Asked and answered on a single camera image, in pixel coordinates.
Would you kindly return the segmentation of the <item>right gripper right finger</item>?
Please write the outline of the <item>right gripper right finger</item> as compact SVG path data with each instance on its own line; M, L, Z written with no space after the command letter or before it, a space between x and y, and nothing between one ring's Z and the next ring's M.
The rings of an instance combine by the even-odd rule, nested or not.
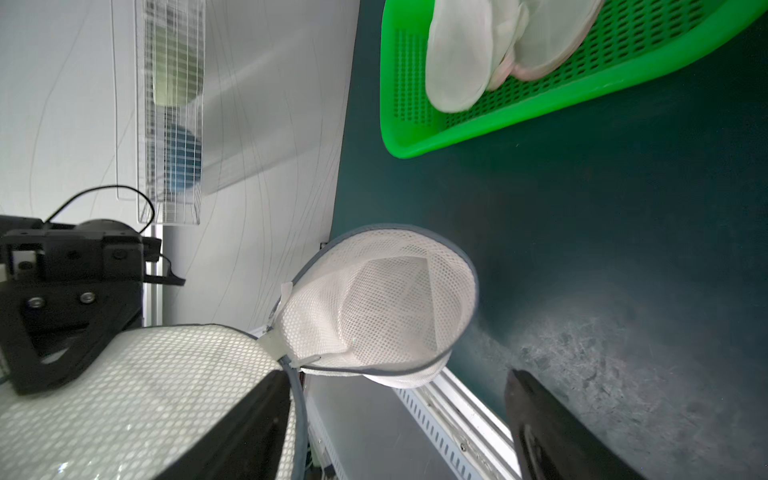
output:
M504 402L524 479L643 478L530 372L509 371Z

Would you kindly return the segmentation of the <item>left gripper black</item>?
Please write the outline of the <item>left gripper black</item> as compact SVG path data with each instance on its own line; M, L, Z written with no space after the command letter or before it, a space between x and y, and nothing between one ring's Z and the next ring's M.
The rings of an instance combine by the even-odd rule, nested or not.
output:
M1 218L1 364L19 395L60 388L84 373L121 332L143 319L162 242L97 219L78 225Z

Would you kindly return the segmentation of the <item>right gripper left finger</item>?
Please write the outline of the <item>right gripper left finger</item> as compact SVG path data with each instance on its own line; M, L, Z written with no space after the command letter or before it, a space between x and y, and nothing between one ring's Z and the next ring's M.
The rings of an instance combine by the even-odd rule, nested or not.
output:
M274 479L288 429L290 383L270 372L160 479Z

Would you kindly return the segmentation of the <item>white mesh laundry bag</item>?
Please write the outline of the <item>white mesh laundry bag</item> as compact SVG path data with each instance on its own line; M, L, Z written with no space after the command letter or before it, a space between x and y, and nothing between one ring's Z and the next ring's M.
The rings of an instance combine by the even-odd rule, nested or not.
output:
M160 479L270 372L290 383L277 477L307 454L300 374L432 380L478 303L468 257L430 232L366 227L321 249L280 288L265 325L135 327L72 382L19 395L1 364L5 479Z

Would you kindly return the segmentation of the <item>green plastic basket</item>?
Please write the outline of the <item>green plastic basket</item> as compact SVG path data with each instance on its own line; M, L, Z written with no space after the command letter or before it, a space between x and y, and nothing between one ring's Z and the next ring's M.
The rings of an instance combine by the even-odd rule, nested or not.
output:
M766 13L764 1L608 1L565 63L534 81L507 80L469 110L441 113L425 68L431 1L389 1L382 17L380 125L408 159L672 73Z

